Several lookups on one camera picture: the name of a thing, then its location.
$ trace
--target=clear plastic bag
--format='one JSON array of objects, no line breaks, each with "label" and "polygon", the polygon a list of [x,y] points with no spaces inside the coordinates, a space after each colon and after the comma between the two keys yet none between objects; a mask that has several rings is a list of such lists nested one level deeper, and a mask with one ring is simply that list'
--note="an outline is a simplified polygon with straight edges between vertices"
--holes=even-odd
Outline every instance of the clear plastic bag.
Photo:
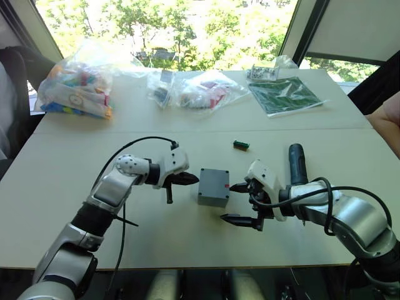
[{"label": "clear plastic bag", "polygon": [[175,72],[156,70],[147,75],[147,97],[165,108],[171,100]]},{"label": "clear plastic bag", "polygon": [[58,62],[40,84],[35,111],[110,119],[113,76],[129,71],[131,76],[141,77],[141,68],[139,61],[123,60],[98,42],[85,41],[75,54]]},{"label": "clear plastic bag", "polygon": [[281,55],[267,66],[254,66],[246,71],[246,78],[251,83],[275,81],[278,79],[280,69],[298,69],[298,65],[287,55]]},{"label": "clear plastic bag", "polygon": [[172,89],[172,100],[180,108],[215,111],[248,93],[248,89],[222,72],[212,70],[191,79],[176,81]]},{"label": "clear plastic bag", "polygon": [[295,113],[321,105],[321,101],[298,77],[249,84],[258,103],[269,117]]}]

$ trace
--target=person's arm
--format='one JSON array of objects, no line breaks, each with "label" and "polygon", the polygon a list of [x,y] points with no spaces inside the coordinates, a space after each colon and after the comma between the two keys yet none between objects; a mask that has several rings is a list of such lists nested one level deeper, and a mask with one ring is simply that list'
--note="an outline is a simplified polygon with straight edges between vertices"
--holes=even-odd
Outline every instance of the person's arm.
[{"label": "person's arm", "polygon": [[400,159],[400,127],[389,119],[383,105],[366,117]]}]

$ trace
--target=black handle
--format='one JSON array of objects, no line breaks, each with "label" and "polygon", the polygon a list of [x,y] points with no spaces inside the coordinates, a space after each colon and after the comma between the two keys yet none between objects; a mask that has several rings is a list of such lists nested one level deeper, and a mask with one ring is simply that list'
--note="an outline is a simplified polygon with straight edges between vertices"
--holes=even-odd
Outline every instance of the black handle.
[{"label": "black handle", "polygon": [[306,158],[300,144],[289,147],[290,182],[292,186],[308,183]]}]

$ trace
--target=green foliage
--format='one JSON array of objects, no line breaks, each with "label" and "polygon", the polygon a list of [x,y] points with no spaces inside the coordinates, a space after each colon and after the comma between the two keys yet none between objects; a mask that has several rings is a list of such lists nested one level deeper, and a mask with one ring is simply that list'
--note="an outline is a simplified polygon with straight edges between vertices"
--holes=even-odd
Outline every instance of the green foliage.
[{"label": "green foliage", "polygon": [[112,0],[102,11],[116,22],[121,36],[135,38],[138,30],[142,40],[142,50],[157,34],[157,29],[165,28],[161,4],[154,0]]},{"label": "green foliage", "polygon": [[80,40],[94,34],[86,0],[37,0],[36,6],[64,56],[71,55]]},{"label": "green foliage", "polygon": [[178,70],[188,67],[196,52],[196,47],[191,45],[191,40],[196,38],[196,34],[188,21],[188,12],[189,6],[185,0],[175,0],[166,10],[166,25],[172,29]]},{"label": "green foliage", "polygon": [[[36,6],[65,56],[95,37],[135,55],[145,66],[182,71],[247,69],[279,55],[295,0],[37,0]],[[157,48],[172,60],[153,57]],[[307,58],[337,80],[360,81],[375,66]]]},{"label": "green foliage", "polygon": [[311,69],[325,69],[328,73],[340,76],[342,81],[359,82],[370,76],[378,67],[370,64],[359,64],[347,61],[335,61],[306,57]]}]

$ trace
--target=table surface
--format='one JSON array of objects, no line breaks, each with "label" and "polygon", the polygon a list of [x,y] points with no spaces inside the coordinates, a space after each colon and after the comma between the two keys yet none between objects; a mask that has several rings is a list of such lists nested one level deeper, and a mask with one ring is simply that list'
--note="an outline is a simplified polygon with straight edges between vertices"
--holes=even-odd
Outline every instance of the table surface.
[{"label": "table surface", "polygon": [[[226,71],[228,77],[246,86],[243,71]],[[181,72],[180,78],[190,78],[199,72]],[[279,77],[298,76],[321,100],[322,106],[286,117],[268,118],[249,93],[240,101],[200,116],[185,109],[160,109],[146,97],[146,78],[121,76],[114,80],[111,99],[115,103],[114,117],[107,121],[89,116],[46,114],[35,133],[131,133],[131,132],[206,132],[255,131],[278,129],[371,128],[341,88],[325,70],[282,69]]]},{"label": "table surface", "polygon": [[[63,226],[89,194],[104,162],[120,145],[154,132],[34,134],[0,182],[0,266],[34,268]],[[261,159],[284,186],[289,182],[288,147],[304,146],[309,179],[324,176],[335,185],[366,188],[386,202],[400,234],[398,201],[400,161],[373,129],[315,129],[235,132],[157,132],[179,141],[189,156],[190,172],[227,169],[231,184],[243,181],[249,165]],[[248,152],[232,148],[238,139]],[[169,144],[144,141],[128,149],[157,159]],[[266,220],[264,231],[235,227],[224,213],[254,216],[245,194],[231,193],[226,208],[200,206],[198,185],[174,186],[174,203],[165,191],[134,187],[127,200],[122,268],[255,267],[344,264],[351,254],[323,228],[289,218]],[[121,226],[114,221],[96,253],[100,269],[115,266]]]}]

